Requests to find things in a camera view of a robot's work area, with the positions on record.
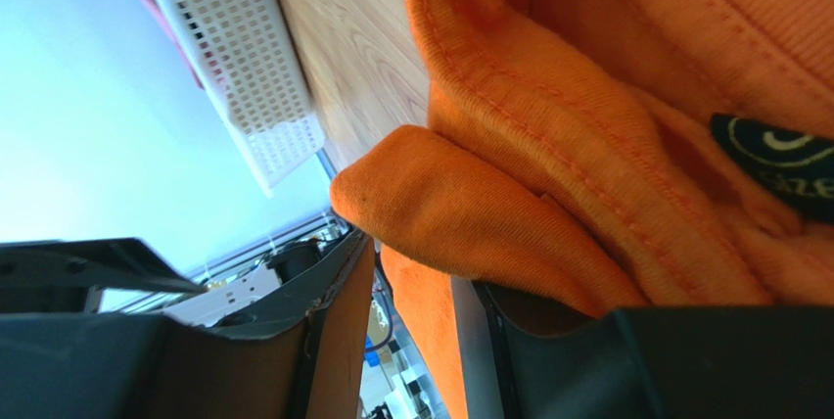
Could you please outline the orange t shirt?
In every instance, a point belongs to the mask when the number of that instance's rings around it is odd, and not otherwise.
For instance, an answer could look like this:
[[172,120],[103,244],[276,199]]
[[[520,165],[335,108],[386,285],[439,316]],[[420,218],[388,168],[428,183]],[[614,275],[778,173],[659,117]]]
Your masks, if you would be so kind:
[[405,0],[430,78],[335,179],[449,414],[452,280],[599,318],[833,302],[833,0]]

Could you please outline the aluminium frame rail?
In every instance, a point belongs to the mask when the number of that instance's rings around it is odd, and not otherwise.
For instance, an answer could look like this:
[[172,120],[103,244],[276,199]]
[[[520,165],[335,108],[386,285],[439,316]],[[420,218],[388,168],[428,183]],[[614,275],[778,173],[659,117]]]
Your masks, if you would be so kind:
[[216,257],[188,269],[184,275],[195,282],[219,280],[235,269],[251,268],[264,255],[280,250],[291,243],[317,238],[331,242],[348,232],[348,224],[331,209],[325,210],[299,223],[261,236],[230,254]]

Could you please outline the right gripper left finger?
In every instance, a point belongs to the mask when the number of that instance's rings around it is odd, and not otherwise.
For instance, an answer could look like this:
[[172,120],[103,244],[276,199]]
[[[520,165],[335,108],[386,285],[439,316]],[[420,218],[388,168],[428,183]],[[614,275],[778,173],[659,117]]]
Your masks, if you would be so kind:
[[352,230],[321,261],[209,328],[179,326],[152,418],[354,417],[374,248]]

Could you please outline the white plastic basket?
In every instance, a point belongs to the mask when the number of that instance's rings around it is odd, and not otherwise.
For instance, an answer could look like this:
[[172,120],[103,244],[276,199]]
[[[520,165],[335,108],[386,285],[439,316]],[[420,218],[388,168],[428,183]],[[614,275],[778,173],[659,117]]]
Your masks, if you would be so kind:
[[322,150],[279,0],[157,0],[266,196]]

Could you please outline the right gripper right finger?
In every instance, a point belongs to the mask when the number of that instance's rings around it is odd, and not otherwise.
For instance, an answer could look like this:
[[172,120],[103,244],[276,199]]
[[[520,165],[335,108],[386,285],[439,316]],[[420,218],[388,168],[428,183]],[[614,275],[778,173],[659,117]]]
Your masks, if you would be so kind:
[[472,418],[642,418],[645,394],[615,318],[453,278]]

